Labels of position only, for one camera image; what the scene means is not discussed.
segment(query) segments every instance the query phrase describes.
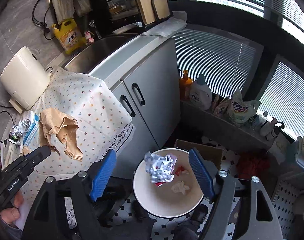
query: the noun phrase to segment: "orange bottle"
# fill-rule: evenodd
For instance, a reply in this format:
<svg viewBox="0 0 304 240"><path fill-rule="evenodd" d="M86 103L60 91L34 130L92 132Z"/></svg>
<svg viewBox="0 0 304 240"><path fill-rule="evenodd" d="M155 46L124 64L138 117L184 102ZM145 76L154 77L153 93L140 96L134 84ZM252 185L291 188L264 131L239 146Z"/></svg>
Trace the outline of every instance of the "orange bottle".
<svg viewBox="0 0 304 240"><path fill-rule="evenodd" d="M190 87L193 80L189 78L188 71L183 70L183 78L180 79L180 99L181 100L188 100L190 96Z"/></svg>

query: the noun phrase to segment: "stainless steel sink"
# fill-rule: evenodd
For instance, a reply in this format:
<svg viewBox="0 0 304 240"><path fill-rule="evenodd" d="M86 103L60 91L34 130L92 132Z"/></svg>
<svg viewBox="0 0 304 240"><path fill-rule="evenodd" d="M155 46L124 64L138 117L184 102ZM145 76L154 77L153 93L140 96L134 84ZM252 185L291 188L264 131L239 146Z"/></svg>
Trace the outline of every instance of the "stainless steel sink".
<svg viewBox="0 0 304 240"><path fill-rule="evenodd" d="M88 74L106 57L123 46L136 36L136 34L121 34L108 36L74 55L63 66L67 71Z"/></svg>

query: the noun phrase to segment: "white detergent bottle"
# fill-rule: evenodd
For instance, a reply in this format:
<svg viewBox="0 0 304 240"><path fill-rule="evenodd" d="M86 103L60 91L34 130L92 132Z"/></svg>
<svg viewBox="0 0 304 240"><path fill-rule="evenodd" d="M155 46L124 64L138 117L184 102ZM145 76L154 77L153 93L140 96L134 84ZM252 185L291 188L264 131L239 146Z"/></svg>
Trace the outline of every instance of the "white detergent bottle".
<svg viewBox="0 0 304 240"><path fill-rule="evenodd" d="M190 89L190 101L197 107L207 110L211 107L212 92L205 82L203 74L199 74Z"/></svg>

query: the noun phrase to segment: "faucet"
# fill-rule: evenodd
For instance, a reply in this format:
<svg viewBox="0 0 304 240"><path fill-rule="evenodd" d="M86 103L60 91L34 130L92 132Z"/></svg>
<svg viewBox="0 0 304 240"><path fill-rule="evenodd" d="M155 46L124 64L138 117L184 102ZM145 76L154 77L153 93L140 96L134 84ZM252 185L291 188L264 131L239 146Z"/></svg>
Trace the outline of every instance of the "faucet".
<svg viewBox="0 0 304 240"><path fill-rule="evenodd" d="M89 25L90 25L90 27L94 28L95 34L96 34L97 38L100 40L102 38L102 36L100 35L100 33L97 30L97 27L95 25L95 21L94 20L90 21Z"/></svg>

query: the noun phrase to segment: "cabinet door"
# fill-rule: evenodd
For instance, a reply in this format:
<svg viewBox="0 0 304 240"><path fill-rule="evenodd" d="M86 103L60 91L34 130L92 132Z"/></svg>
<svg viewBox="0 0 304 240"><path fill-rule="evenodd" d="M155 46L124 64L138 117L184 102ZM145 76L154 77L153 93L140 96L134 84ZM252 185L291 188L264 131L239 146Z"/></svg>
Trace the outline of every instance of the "cabinet door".
<svg viewBox="0 0 304 240"><path fill-rule="evenodd" d="M135 107L124 83L118 82L116 87L114 89L112 88L112 92L129 114L135 113L135 116L132 117L132 123L135 126L133 138L117 157L116 166L113 170L112 176L123 179L132 179L133 172L143 160L144 154L148 151L156 151L158 146L144 123L139 111Z"/></svg>
<svg viewBox="0 0 304 240"><path fill-rule="evenodd" d="M174 39L167 40L122 80L159 147L180 121L179 76Z"/></svg>

